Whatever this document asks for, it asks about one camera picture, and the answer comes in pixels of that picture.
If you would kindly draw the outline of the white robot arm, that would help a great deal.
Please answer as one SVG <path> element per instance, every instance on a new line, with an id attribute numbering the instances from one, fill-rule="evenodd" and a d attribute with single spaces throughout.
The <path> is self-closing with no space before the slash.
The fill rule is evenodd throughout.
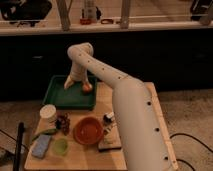
<path id="1" fill-rule="evenodd" d="M 112 89 L 112 107 L 128 171 L 174 171 L 152 95 L 145 83 L 93 57 L 90 43 L 72 45 L 64 88 L 86 81 L 90 71 Z"/>

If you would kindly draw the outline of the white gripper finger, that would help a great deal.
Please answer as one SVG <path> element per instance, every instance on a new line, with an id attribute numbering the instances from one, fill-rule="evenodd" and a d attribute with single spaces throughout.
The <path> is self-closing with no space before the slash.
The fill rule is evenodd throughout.
<path id="1" fill-rule="evenodd" d="M 88 78 L 82 79 L 82 84 L 83 84 L 83 85 L 89 85 L 90 82 L 89 82 Z"/>
<path id="2" fill-rule="evenodd" d="M 68 76 L 65 83 L 64 83 L 64 89 L 67 90 L 69 87 L 71 87 L 74 84 L 74 80 L 71 76 Z"/>

